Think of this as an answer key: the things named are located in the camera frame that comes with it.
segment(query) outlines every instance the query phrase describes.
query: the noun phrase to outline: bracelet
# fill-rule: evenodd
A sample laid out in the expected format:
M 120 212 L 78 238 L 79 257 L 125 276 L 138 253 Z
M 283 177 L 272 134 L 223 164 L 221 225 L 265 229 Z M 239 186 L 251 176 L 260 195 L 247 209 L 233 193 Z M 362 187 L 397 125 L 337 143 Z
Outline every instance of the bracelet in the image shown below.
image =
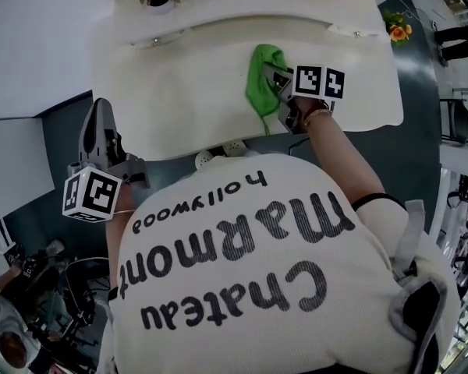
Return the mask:
M 317 109 L 311 112 L 309 115 L 307 115 L 307 117 L 305 118 L 305 121 L 303 122 L 303 126 L 305 127 L 305 129 L 307 129 L 308 125 L 310 124 L 310 120 L 319 114 L 328 114 L 331 116 L 331 111 L 329 111 L 328 109 L 322 108 L 322 109 Z

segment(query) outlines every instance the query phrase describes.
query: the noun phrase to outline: chair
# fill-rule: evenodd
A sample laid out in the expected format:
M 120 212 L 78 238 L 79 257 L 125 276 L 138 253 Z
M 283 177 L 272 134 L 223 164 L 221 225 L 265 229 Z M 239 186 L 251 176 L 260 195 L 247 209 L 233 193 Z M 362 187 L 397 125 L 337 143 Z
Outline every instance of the chair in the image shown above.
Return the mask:
M 452 98 L 441 99 L 446 102 L 449 109 L 449 135 L 442 135 L 442 139 L 465 144 L 468 140 L 468 110 L 464 100 Z

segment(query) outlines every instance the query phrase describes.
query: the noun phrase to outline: white cabinet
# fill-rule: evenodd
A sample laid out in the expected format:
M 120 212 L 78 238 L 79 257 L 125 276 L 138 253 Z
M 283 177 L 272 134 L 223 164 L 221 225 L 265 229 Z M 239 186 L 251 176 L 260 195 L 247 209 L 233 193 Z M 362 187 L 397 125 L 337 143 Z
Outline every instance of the white cabinet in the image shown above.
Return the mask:
M 41 119 L 0 121 L 0 220 L 53 189 Z

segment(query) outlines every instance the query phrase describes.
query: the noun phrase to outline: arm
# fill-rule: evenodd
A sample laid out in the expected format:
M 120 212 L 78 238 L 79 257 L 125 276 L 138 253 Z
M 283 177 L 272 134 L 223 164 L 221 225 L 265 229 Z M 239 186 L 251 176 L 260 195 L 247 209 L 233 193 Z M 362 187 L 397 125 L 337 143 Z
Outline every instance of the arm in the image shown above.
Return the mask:
M 122 184 L 115 212 L 121 210 L 133 210 L 132 188 L 127 184 Z M 132 213 L 116 214 L 112 220 L 106 222 L 106 242 L 108 244 L 109 258 L 109 284 L 111 288 L 118 286 L 118 258 L 119 246 L 122 243 L 123 232 L 130 220 Z
M 8 269 L 3 275 L 0 276 L 0 292 L 4 290 L 8 283 L 10 283 L 22 273 L 22 266 L 22 262 L 16 260 L 10 269 Z
M 320 103 L 310 98 L 296 98 L 296 105 L 303 115 L 315 104 Z M 322 169 L 338 184 L 350 203 L 385 192 L 379 177 L 332 116 L 326 113 L 314 115 L 307 131 Z

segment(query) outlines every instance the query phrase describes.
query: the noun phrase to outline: green cloth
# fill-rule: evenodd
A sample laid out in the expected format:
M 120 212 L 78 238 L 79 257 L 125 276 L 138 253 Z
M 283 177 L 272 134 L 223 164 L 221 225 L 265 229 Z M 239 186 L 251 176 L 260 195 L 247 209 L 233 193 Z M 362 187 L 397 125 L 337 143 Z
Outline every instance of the green cloth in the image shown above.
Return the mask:
M 262 73 L 264 62 L 270 62 L 281 69 L 287 70 L 284 53 L 279 47 L 271 44 L 259 44 L 251 56 L 250 71 L 246 85 L 246 97 L 253 109 L 258 113 L 264 123 L 265 134 L 270 134 L 264 117 L 273 114 L 279 108 L 279 100 Z

